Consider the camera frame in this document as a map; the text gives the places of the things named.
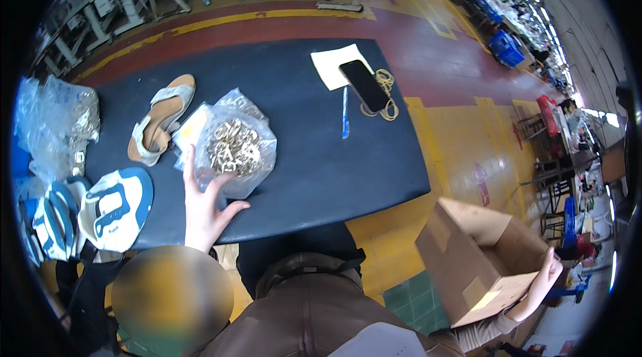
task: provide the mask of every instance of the dark blue table top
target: dark blue table top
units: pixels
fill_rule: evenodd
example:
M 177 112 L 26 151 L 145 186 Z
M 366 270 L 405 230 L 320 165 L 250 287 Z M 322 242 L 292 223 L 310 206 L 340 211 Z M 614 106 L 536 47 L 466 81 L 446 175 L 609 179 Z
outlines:
M 288 40 L 216 48 L 101 85 L 96 88 L 100 142 L 87 148 L 85 176 L 95 183 L 111 171 L 142 166 L 126 153 L 133 125 L 149 111 L 158 89 L 192 74 L 196 94 L 180 121 L 201 102 L 214 104 L 239 87 L 268 116 L 278 140 L 274 170 L 248 198 L 252 207 L 232 220 L 219 243 L 346 221 L 429 192 L 419 142 L 396 84 L 392 97 L 399 116 L 392 122 L 363 115 L 350 91 L 350 136 L 341 139 L 342 91 L 325 88 L 309 54 L 352 43 L 374 70 L 390 70 L 374 40 Z M 166 152 L 147 168 L 154 200 L 135 250 L 184 241 L 185 193 L 175 161 Z

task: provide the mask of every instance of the smartphone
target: smartphone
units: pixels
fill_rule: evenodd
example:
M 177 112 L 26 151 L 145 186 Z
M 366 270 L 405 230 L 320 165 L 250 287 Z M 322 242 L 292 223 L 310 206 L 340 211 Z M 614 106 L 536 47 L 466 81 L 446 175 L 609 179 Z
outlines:
M 386 108 L 388 94 L 384 92 L 361 60 L 341 64 L 339 70 L 361 99 L 366 112 L 375 114 Z

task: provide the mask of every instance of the floor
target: floor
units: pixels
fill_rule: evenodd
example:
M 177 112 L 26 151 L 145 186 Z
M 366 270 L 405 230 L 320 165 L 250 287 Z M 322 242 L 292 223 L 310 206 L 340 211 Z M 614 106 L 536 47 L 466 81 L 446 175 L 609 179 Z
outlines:
M 315 1 L 213 0 L 205 7 L 191 0 L 191 14 L 127 32 L 69 78 L 97 87 L 159 62 L 238 43 L 375 39 L 405 97 L 433 189 L 347 225 L 367 255 L 361 267 L 366 295 L 418 330 L 441 328 L 447 320 L 414 240 L 439 196 L 514 214 L 529 227 L 539 220 L 534 188 L 519 185 L 531 178 L 535 153 L 520 139 L 516 122 L 518 111 L 537 113 L 535 99 L 554 96 L 554 90 L 497 63 L 449 0 L 363 0 L 363 13 L 317 10 Z M 236 271 L 237 246 L 220 246 L 218 255 L 234 285 L 234 320 L 252 300 Z

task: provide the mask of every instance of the open cardboard box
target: open cardboard box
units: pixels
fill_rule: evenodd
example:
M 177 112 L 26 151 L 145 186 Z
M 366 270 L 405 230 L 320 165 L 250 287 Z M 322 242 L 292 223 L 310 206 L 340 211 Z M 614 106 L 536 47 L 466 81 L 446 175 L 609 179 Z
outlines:
M 451 327 L 495 315 L 522 298 L 547 249 L 514 216 L 445 197 L 415 244 Z

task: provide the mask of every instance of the blue pen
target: blue pen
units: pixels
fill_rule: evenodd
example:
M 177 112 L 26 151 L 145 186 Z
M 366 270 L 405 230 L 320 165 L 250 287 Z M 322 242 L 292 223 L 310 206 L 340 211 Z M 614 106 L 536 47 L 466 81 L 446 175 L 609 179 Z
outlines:
M 343 133 L 341 138 L 350 136 L 350 122 L 348 121 L 348 86 L 343 87 Z

